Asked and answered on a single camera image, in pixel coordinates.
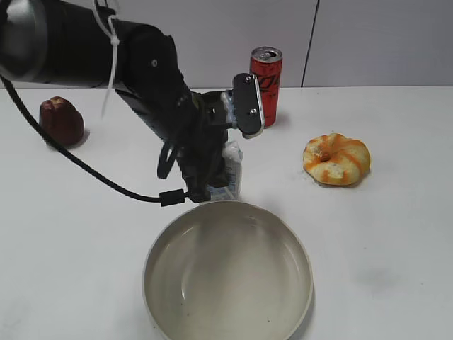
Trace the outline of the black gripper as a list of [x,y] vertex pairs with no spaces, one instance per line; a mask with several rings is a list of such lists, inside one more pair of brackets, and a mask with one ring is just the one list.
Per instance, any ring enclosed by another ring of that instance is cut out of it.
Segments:
[[[208,187],[228,186],[223,149],[228,139],[227,110],[222,100],[229,91],[176,90],[177,162],[194,203],[211,200]],[[240,73],[233,79],[233,106],[237,128],[246,139],[259,136],[265,125],[258,79]]]

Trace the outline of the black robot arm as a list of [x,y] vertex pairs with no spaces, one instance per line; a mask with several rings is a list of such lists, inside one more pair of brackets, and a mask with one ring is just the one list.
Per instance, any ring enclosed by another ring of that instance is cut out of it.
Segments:
[[162,140],[157,175],[178,165],[186,187],[160,193],[162,206],[207,202],[229,184],[224,149],[231,128],[262,133],[264,112],[256,76],[240,73],[227,91],[197,93],[184,82],[173,38],[158,28],[121,21],[112,8],[65,1],[1,2],[1,81],[43,139],[82,169],[88,165],[45,132],[15,82],[114,90]]

